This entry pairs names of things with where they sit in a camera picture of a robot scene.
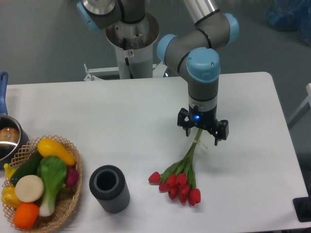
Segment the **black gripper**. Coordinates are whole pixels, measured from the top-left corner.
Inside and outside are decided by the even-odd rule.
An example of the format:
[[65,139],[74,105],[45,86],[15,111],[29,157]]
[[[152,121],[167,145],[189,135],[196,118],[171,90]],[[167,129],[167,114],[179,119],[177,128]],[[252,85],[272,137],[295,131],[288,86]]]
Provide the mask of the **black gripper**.
[[218,121],[216,119],[217,106],[209,111],[200,112],[189,105],[189,112],[185,108],[181,108],[177,116],[177,125],[182,127],[186,132],[186,136],[190,135],[192,127],[197,127],[208,131],[214,136],[214,145],[218,142],[227,140],[229,135],[228,120]]

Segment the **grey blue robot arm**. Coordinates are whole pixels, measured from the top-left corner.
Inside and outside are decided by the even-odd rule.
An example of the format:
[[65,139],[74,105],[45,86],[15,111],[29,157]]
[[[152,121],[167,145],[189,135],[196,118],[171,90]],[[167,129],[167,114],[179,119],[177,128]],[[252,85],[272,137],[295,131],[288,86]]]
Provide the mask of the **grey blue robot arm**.
[[195,29],[184,37],[159,37],[159,24],[142,0],[81,0],[77,10],[90,30],[105,30],[121,79],[152,77],[154,54],[183,78],[189,107],[180,110],[178,126],[186,133],[192,127],[206,130],[219,142],[227,139],[229,126],[216,118],[221,71],[217,48],[238,37],[239,24],[231,14],[222,14],[213,0],[187,0],[185,6]]

